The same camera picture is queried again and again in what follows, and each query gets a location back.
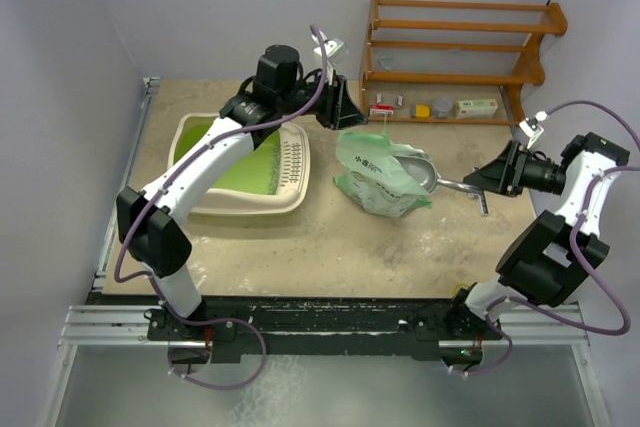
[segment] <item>green and white package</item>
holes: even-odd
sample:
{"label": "green and white package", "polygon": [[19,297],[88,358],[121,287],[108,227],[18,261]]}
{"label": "green and white package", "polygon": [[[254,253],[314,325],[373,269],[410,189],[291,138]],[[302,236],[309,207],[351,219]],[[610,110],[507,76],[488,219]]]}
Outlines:
{"label": "green and white package", "polygon": [[400,217],[408,210],[431,205],[427,192],[394,157],[416,153],[424,154],[385,135],[342,132],[336,157],[347,172],[333,181],[370,214]]}

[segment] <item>wooden table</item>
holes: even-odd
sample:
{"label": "wooden table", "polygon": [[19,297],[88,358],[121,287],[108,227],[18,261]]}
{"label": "wooden table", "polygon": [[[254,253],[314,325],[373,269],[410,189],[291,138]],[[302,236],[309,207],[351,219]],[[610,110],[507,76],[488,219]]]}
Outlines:
{"label": "wooden table", "polygon": [[[130,185],[140,189],[164,172],[184,115],[217,111],[238,85],[163,80]],[[357,84],[349,88],[357,92]],[[297,210],[251,218],[192,215],[184,226],[193,243],[189,268],[202,294],[449,297],[458,284],[491,279],[505,249],[534,218],[528,193],[517,199],[487,194],[490,215],[482,217],[477,201],[443,188],[432,195],[431,208],[398,219],[367,214],[333,185],[344,171],[335,158],[338,133],[312,117],[297,122],[311,145],[309,188]],[[380,133],[382,125],[358,129]],[[388,132],[395,142],[428,153],[444,178],[458,180],[494,159],[511,137],[508,127],[484,125],[395,123]],[[138,269],[127,257],[123,273]],[[118,285],[109,273],[104,293],[152,290],[145,279]]]}

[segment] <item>metal utensil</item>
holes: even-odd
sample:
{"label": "metal utensil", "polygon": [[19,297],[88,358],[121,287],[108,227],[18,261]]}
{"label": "metal utensil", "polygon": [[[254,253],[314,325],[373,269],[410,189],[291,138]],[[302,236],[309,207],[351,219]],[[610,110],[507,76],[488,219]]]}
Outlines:
{"label": "metal utensil", "polygon": [[473,185],[464,184],[455,180],[447,180],[440,177],[433,162],[426,155],[396,155],[394,156],[402,168],[428,193],[432,193],[438,186],[447,187],[448,189],[466,192],[477,196],[480,200],[480,209],[483,215],[489,215],[487,200],[484,191]]}

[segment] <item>wooden rack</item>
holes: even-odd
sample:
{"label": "wooden rack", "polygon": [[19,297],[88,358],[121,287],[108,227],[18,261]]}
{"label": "wooden rack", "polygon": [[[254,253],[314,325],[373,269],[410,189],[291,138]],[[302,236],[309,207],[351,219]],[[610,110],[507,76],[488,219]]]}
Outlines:
{"label": "wooden rack", "polygon": [[[493,22],[459,22],[382,19],[380,6],[441,8],[441,9],[478,9],[499,11],[540,12],[537,24],[493,23]],[[440,31],[467,32],[509,32],[529,34],[524,45],[442,43],[442,42],[406,42],[393,40],[374,40],[373,32],[378,29],[423,29]],[[544,71],[540,64],[540,43],[546,34],[562,36],[567,31],[567,20],[557,3],[549,5],[526,4],[486,4],[474,2],[439,2],[429,0],[371,0],[369,18],[360,66],[360,105],[368,113],[366,92],[369,82],[406,82],[425,84],[457,84],[457,85],[493,85],[504,88],[512,112],[512,121],[499,119],[413,119],[389,117],[387,120],[405,122],[442,122],[442,123],[474,123],[474,124],[511,124],[524,119],[520,103],[520,91],[523,84],[541,85],[544,82]],[[378,72],[373,70],[372,54],[374,48],[423,49],[423,50],[461,50],[475,52],[518,53],[510,75],[472,75],[450,73],[418,73],[418,72]],[[381,117],[370,117],[371,120],[382,120]]]}

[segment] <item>gray floor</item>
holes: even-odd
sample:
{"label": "gray floor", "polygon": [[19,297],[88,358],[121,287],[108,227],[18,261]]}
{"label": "gray floor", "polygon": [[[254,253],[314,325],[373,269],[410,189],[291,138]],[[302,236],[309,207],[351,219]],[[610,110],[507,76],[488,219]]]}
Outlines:
{"label": "gray floor", "polygon": [[[256,365],[244,357],[196,376],[231,383]],[[258,380],[234,392],[202,389],[167,370],[159,347],[82,348],[58,425],[592,425],[569,347],[516,347],[501,368],[467,381],[441,363],[400,357],[272,357]]]}

